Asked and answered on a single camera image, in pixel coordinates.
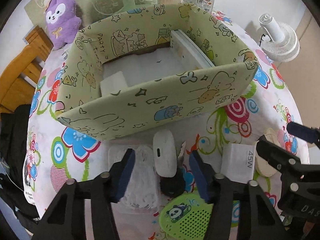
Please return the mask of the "black clothing on chair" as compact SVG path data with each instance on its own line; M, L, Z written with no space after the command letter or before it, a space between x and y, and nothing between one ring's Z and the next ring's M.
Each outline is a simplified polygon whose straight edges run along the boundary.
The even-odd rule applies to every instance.
M35 205L26 200L23 188L29 112L30 105L20 105L13 113L1 113L1 161L9 167L8 174L1 174L1 198L21 225L34 232L40 218Z

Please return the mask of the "purple plush toy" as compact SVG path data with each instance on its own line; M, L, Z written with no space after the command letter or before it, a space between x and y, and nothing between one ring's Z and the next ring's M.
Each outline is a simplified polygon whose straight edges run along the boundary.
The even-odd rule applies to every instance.
M48 36L55 50L74 41L81 18L76 15L75 0L50 0L46 13Z

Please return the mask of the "white small box in bin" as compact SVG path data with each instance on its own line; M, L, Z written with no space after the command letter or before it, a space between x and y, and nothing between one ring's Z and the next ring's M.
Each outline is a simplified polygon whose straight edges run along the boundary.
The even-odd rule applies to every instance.
M100 82L101 96L107 96L108 94L118 94L121 90L127 87L128 85L123 72L116 72L115 74L104 78Z

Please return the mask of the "white computer mouse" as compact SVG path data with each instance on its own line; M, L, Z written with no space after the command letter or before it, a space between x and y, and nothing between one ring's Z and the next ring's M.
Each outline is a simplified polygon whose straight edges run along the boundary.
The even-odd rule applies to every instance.
M177 170L177 154L172 133L163 129L153 137L155 169L159 176L172 178Z

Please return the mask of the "green panda speaker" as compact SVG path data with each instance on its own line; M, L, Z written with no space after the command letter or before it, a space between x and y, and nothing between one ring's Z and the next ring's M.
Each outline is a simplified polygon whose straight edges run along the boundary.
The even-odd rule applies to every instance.
M159 225L175 239L204 239L212 209L198 193L184 193L163 208Z

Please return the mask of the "floral tablecloth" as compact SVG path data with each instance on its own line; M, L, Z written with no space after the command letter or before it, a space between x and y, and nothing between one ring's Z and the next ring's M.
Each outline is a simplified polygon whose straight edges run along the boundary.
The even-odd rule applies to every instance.
M94 179L132 148L136 159L130 182L123 198L112 206L119 236L121 239L175 239L159 225L161 211L174 199L161 193L161 176L156 172L153 159L153 137L163 129L172 133L177 157L182 143L186 142L182 194L199 194L189 166L189 155L193 151L215 172L221 172L225 145L254 147L268 128L276 132L280 147L298 157L301 163L309 162L307 143L287 132L287 124L301 122L301 117L276 67L243 29L219 12L211 15L226 24L257 57L259 67L248 87L226 106L112 140L95 139L57 120L57 94L72 45L51 52L31 103L23 171L25 197L40 215L44 215L68 179L78 182ZM280 173L263 177L254 165L253 180L278 208Z

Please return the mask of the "white floor fan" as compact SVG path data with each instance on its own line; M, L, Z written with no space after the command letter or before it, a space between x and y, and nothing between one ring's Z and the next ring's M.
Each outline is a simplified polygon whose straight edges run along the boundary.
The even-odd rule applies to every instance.
M272 61L289 62L298 56L299 39L291 26L277 22L267 13L259 17L259 23L268 37L267 40L261 42L261 48Z

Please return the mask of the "white book in box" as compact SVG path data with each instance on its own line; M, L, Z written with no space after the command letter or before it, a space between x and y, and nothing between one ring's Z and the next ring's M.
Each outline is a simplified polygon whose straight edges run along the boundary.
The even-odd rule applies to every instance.
M170 32L170 50L187 70L208 69L215 66L180 29Z

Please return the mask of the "green patterned storage box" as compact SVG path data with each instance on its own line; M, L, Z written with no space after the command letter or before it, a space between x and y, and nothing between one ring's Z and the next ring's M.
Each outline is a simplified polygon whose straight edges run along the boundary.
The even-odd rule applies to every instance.
M187 70L170 50L180 29L215 65ZM226 106L253 80L259 62L221 20L193 4L122 12L80 30L57 94L57 120L112 140ZM101 96L100 82L122 71L128 87Z

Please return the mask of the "black car key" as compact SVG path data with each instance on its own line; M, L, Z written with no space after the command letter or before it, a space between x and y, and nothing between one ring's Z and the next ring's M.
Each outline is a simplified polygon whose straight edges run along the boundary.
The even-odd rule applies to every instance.
M177 170L176 174L171 177L161 177L160 179L160 189L161 193L170 198L176 198L180 196L185 190L185 179L183 177L183 163L185 154L186 142L181 145L180 152L177 157Z

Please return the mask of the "wooden chair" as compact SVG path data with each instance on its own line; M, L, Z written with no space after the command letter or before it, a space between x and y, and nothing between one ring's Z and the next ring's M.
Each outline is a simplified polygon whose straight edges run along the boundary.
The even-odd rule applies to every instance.
M38 82L42 67L36 58L46 61L53 44L38 25L26 36L26 47L7 65L1 74L1 113L13 113L20 105L30 104L35 88L22 76Z

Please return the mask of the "white 45W charger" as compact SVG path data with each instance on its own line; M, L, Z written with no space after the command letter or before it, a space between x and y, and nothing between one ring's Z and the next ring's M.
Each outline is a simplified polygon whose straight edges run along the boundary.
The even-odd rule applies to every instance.
M254 165L253 145L227 144L224 146L221 173L229 180L247 184L253 179Z

